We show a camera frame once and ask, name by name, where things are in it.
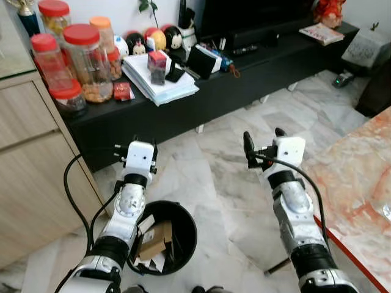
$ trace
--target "television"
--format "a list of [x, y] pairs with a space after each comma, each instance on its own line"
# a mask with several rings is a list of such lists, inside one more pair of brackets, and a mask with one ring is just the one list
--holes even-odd
[[201, 36], [224, 37], [233, 31], [308, 18], [314, 0], [206, 0]]

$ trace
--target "remote control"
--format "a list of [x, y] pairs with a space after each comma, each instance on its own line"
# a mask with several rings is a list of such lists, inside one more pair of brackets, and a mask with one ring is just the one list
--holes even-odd
[[243, 47], [243, 48], [240, 48], [240, 49], [235, 49], [235, 50], [232, 51], [232, 54], [235, 55], [235, 56], [240, 56], [240, 55], [243, 55], [243, 54], [246, 54], [246, 53], [254, 52], [256, 50], [258, 50], [258, 46], [257, 45], [250, 45], [250, 46]]

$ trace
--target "plastic jar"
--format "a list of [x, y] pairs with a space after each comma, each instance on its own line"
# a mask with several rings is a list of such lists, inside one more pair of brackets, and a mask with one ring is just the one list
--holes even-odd
[[56, 101], [62, 115], [80, 115], [87, 109], [86, 100], [82, 95], [80, 83], [72, 79], [72, 88], [68, 90], [49, 90], [50, 95]]
[[72, 77], [64, 64], [60, 48], [51, 34], [37, 34], [31, 37], [35, 61], [39, 64], [49, 89], [72, 88]]
[[108, 59], [110, 63], [111, 80], [115, 81], [122, 76], [121, 55], [117, 47], [115, 47], [112, 53], [108, 54]]
[[62, 38], [62, 31], [71, 24], [68, 4], [60, 0], [43, 0], [38, 8], [45, 31]]
[[64, 39], [86, 100], [101, 103], [110, 99], [110, 65], [106, 51], [100, 46], [98, 29], [88, 24], [73, 24], [64, 29]]
[[111, 28], [110, 19], [103, 16], [95, 16], [90, 19], [90, 24], [99, 30], [101, 44], [107, 53], [114, 52], [114, 33]]

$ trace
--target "red table edge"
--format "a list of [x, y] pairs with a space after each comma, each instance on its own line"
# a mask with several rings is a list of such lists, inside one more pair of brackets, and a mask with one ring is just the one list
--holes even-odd
[[[316, 224], [318, 224], [319, 227], [321, 227], [321, 222], [317, 218], [317, 216], [314, 216]], [[332, 232], [327, 229], [327, 235], [329, 238], [338, 246], [340, 250], [344, 252], [344, 254], [356, 265], [356, 267], [359, 268], [359, 270], [374, 284], [374, 286], [382, 293], [389, 293], [389, 291], [375, 278], [374, 275], [371, 274], [369, 270], [367, 270], [366, 267], [347, 249], [346, 246], [340, 242]]]

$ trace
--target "black trash bin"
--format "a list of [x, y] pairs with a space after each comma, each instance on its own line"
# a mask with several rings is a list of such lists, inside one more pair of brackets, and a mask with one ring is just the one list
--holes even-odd
[[[141, 274], [169, 275], [180, 270], [189, 262], [197, 246], [197, 227], [190, 213], [179, 203], [173, 201], [154, 201], [145, 206], [140, 222], [153, 214], [155, 223], [170, 220], [172, 224], [172, 241], [174, 245], [175, 261], [168, 266], [165, 264], [162, 272], [147, 269], [144, 266], [130, 268]], [[130, 259], [134, 261], [140, 239], [136, 238], [130, 251]]]

